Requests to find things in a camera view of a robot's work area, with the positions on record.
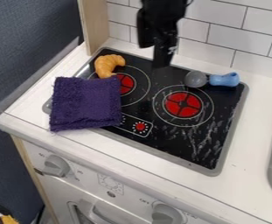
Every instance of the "purple dish cloth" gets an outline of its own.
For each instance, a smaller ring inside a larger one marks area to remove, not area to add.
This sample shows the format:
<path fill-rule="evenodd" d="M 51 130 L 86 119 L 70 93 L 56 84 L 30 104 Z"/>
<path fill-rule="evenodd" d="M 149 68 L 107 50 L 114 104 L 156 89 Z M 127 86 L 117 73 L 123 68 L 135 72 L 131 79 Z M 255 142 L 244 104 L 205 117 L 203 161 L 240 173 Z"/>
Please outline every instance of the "purple dish cloth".
<path fill-rule="evenodd" d="M 57 78 L 52 95 L 51 131 L 119 125 L 120 88 L 116 76 L 103 80 Z"/>

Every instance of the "black stovetop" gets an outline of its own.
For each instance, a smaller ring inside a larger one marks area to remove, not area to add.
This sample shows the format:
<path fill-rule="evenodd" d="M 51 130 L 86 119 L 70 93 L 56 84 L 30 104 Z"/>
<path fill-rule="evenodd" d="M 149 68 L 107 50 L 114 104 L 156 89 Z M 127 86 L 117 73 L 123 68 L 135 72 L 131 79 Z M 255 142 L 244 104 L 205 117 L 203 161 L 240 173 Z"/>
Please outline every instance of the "black stovetop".
<path fill-rule="evenodd" d="M 179 158 L 183 162 L 178 164 L 206 175 L 218 174 L 245 85 L 188 88 L 184 77 L 189 70 L 174 66 L 152 70 L 150 60 L 110 49 L 101 50 L 79 77 L 96 79 L 94 61 L 106 54 L 120 54 L 127 66 L 115 69 L 122 82 L 122 124 L 104 129 L 145 145 L 152 154 L 162 151 L 173 156 L 160 153 L 163 158 Z"/>

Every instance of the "toy stove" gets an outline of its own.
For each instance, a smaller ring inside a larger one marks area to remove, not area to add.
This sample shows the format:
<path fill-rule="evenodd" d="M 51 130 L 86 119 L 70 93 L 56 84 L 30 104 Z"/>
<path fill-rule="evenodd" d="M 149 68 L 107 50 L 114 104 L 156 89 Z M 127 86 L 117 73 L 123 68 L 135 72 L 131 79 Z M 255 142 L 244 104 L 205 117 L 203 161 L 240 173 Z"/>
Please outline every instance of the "toy stove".
<path fill-rule="evenodd" d="M 94 61 L 106 54 L 119 54 L 127 61 L 127 66 L 115 69 L 122 83 L 122 123 L 99 132 L 205 175 L 218 175 L 245 85 L 188 88 L 184 78 L 189 70 L 175 66 L 153 70 L 150 60 L 111 49 L 102 49 L 76 76 L 97 79 Z M 50 107 L 47 102 L 44 111 Z"/>

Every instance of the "kitchen backsplash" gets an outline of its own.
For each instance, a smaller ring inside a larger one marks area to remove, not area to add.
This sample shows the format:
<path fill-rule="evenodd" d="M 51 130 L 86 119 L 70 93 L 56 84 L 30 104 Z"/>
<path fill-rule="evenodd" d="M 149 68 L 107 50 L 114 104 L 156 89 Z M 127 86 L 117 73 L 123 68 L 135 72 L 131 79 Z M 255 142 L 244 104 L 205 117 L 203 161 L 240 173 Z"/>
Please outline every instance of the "kitchen backsplash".
<path fill-rule="evenodd" d="M 110 36 L 137 43 L 140 0 L 108 0 Z M 178 54 L 272 77 L 272 0 L 195 0 L 179 22 Z"/>

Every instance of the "countertop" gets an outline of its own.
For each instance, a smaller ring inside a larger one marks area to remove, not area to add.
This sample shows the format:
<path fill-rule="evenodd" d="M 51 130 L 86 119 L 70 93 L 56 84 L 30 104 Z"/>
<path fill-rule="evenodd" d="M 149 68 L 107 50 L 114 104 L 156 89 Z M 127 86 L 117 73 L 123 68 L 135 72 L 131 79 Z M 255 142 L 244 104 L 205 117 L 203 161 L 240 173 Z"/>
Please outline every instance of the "countertop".
<path fill-rule="evenodd" d="M 152 57 L 151 48 L 139 49 L 134 44 L 112 38 L 105 46 Z M 267 178 L 272 150 L 272 78 L 235 70 L 249 86 L 248 98 L 222 173 L 207 177 L 90 129 L 64 131 L 58 135 L 48 131 L 49 116 L 42 111 L 42 106 L 52 95 L 54 77 L 72 76 L 89 58 L 84 45 L 69 53 L 0 115 L 0 128 L 64 155 L 74 155 L 104 167 L 151 193 L 167 195 L 176 207 L 182 207 L 182 202 L 186 202 L 191 207 L 237 224 L 243 223 L 244 213 L 272 223 L 272 189 Z M 210 74 L 234 71 L 179 55 L 174 57 L 172 64 Z M 240 217 L 235 208 L 240 209 L 243 216 Z M 265 222 L 246 219 L 244 223 Z"/>

